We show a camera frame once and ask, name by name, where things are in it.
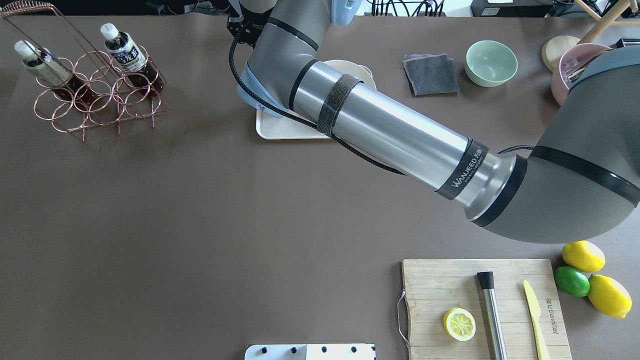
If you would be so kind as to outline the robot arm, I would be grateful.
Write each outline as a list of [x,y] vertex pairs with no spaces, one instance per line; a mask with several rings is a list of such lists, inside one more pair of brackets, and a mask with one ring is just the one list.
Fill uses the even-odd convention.
[[464,208],[476,226],[530,243],[588,240],[639,205],[639,47],[606,50],[585,68],[527,158],[493,153],[316,59],[329,26],[358,0],[233,0],[262,27],[237,93],[273,116],[292,112]]

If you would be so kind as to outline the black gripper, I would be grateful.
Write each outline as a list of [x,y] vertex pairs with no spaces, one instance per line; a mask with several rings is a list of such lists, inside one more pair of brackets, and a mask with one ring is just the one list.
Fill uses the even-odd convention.
[[229,0],[227,30],[233,36],[231,46],[247,44],[254,48],[274,9],[272,0]]

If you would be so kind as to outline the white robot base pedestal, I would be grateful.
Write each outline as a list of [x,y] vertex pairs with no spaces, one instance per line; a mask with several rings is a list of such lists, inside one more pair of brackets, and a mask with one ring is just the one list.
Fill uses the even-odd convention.
[[377,349],[367,343],[254,344],[245,360],[376,360]]

